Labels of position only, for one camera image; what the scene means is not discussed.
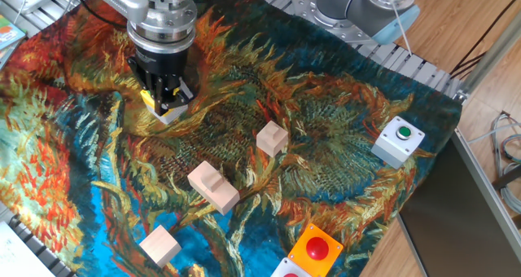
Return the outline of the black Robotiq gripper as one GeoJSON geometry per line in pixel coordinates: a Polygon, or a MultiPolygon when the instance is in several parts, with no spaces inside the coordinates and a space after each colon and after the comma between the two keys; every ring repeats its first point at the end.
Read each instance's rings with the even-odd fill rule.
{"type": "Polygon", "coordinates": [[[163,116],[169,108],[184,106],[195,97],[183,79],[188,52],[162,54],[136,46],[135,54],[127,59],[136,78],[144,81],[140,91],[143,102],[157,116],[163,116]],[[163,76],[168,76],[165,85],[163,76]]]}

